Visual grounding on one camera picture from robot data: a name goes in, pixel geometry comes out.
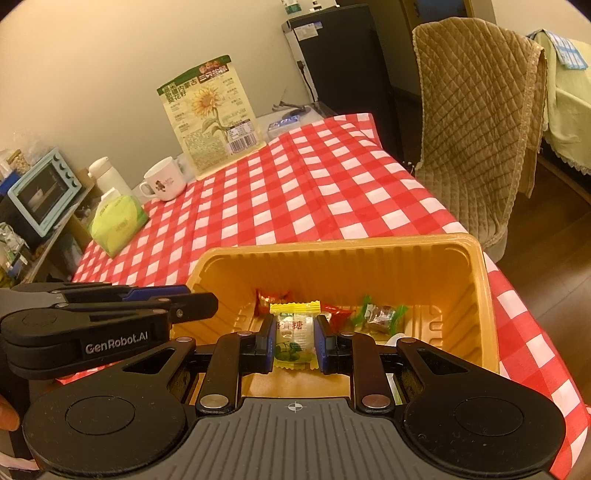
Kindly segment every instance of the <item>sunflower seed bag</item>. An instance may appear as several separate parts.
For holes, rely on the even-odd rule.
[[[265,145],[228,55],[187,70],[158,95],[198,180]]]

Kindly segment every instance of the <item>mug handle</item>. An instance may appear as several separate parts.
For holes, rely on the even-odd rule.
[[[152,190],[152,187],[151,187],[151,186],[148,184],[148,182],[147,182],[147,181],[143,181],[142,183],[140,183],[140,184],[139,184],[139,190],[140,190],[140,192],[142,193],[142,195],[143,195],[144,197],[147,197],[147,198],[149,198],[149,199],[156,198],[156,194],[155,194],[155,193],[148,193],[148,192],[146,192],[146,191],[145,191],[145,190],[142,188],[142,187],[144,187],[144,186],[146,186],[146,187],[148,187],[150,190]]]

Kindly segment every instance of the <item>red candy wrapper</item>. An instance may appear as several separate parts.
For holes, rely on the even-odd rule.
[[[269,313],[271,303],[291,303],[293,298],[291,291],[281,291],[277,293],[266,293],[262,290],[256,290],[255,317],[260,317]]]
[[[330,323],[330,326],[335,332],[340,332],[345,326],[345,322],[354,313],[354,310],[341,309],[332,305],[322,304],[321,314],[325,315]]]

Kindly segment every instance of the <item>yellow candy wrapper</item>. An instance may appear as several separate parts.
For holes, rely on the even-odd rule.
[[[273,303],[270,312],[277,321],[274,366],[293,370],[318,368],[314,317],[320,314],[320,302]]]

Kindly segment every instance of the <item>red checkered tablecloth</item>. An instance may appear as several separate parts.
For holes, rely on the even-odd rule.
[[[417,180],[382,150],[367,113],[329,118],[267,147],[167,203],[115,258],[91,243],[74,281],[152,286],[185,283],[213,247],[464,232]],[[517,293],[486,257],[501,374],[551,398],[566,419],[552,468],[564,478],[589,415],[560,355]]]

